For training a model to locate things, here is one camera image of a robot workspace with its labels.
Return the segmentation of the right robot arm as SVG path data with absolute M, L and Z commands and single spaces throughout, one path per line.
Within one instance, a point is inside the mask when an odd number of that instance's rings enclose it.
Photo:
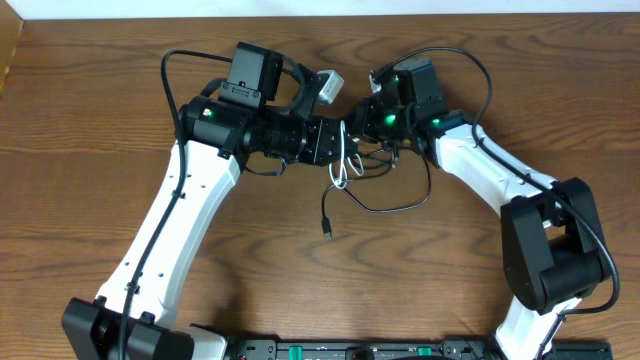
M 370 75 L 372 94 L 345 119 L 367 142 L 408 141 L 414 152 L 469 186 L 500 217 L 505 278 L 513 293 L 494 339 L 505 359 L 541 359 L 579 303 L 619 275 L 607 249 L 595 200 L 578 178 L 558 181 L 491 140 L 478 118 L 449 109 L 428 58 L 405 58 Z

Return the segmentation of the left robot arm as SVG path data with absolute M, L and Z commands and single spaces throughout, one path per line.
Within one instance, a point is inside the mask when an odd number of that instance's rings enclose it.
M 249 157 L 325 167 L 355 153 L 345 124 L 314 112 L 341 90 L 337 72 L 243 42 L 229 66 L 188 104 L 171 107 L 176 141 L 141 228 L 94 300 L 67 305 L 62 327 L 78 358 L 224 358 L 223 335 L 174 324 L 195 255 Z

